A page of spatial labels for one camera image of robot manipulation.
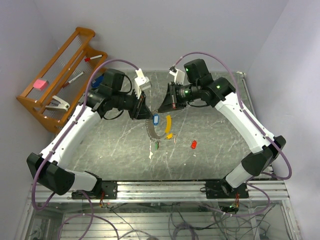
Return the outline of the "blue tag key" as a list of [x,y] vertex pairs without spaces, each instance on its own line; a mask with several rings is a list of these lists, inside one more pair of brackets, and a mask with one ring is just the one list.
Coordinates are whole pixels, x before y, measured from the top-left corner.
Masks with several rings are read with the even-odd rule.
[[157,126],[160,122],[160,117],[159,115],[156,113],[153,115],[153,118],[152,118],[152,123],[154,126]]

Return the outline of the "large keyring yellow handle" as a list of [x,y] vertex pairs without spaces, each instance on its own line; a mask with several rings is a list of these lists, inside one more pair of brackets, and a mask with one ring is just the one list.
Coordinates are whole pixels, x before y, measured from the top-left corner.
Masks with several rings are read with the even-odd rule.
[[172,118],[170,115],[166,116],[166,126],[164,133],[161,135],[158,135],[155,130],[155,125],[153,124],[153,118],[152,119],[146,119],[145,120],[145,128],[146,128],[146,133],[149,137],[149,139],[152,142],[159,142],[161,139],[163,139],[167,134],[170,133],[171,128],[172,128]]

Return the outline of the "green key tag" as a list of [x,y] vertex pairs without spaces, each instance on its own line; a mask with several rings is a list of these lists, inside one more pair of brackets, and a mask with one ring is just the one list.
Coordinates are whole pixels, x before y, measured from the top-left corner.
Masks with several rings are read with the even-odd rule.
[[159,149],[159,142],[155,142],[155,150],[157,151]]

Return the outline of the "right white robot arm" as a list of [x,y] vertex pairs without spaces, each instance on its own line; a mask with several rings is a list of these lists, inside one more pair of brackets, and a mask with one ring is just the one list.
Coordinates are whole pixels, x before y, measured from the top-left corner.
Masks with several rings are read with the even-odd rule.
[[271,165],[285,146],[285,138],[274,136],[257,120],[226,78],[213,79],[203,59],[186,63],[183,71],[172,66],[169,73],[174,80],[167,85],[159,113],[181,110],[189,102],[200,99],[225,116],[247,143],[250,154],[219,182],[221,194],[233,197],[241,184],[259,176]]

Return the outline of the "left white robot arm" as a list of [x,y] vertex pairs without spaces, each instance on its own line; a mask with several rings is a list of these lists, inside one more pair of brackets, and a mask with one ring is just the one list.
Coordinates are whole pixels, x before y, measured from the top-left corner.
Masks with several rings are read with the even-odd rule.
[[108,111],[127,111],[133,120],[153,118],[146,105],[145,94],[152,84],[141,69],[136,74],[131,94],[121,91],[126,74],[115,69],[107,70],[99,86],[84,94],[56,138],[41,153],[31,153],[27,157],[28,168],[37,183],[57,195],[64,195],[70,190],[84,190],[91,199],[101,195],[101,178],[89,172],[71,171],[67,167],[78,145]]

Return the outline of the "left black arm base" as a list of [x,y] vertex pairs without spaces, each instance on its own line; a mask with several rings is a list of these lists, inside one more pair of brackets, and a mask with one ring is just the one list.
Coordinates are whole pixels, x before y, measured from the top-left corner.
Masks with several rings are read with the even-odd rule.
[[99,181],[93,190],[76,190],[71,193],[72,200],[85,200],[85,193],[91,200],[115,200],[118,194],[118,184],[116,181]]

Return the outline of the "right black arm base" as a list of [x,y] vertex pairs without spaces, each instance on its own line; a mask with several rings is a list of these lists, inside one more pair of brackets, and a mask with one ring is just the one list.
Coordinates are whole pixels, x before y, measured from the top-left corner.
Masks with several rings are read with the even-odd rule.
[[232,188],[223,180],[212,179],[206,181],[200,188],[201,193],[205,193],[207,199],[248,199],[249,191],[246,183],[242,183],[237,188]]

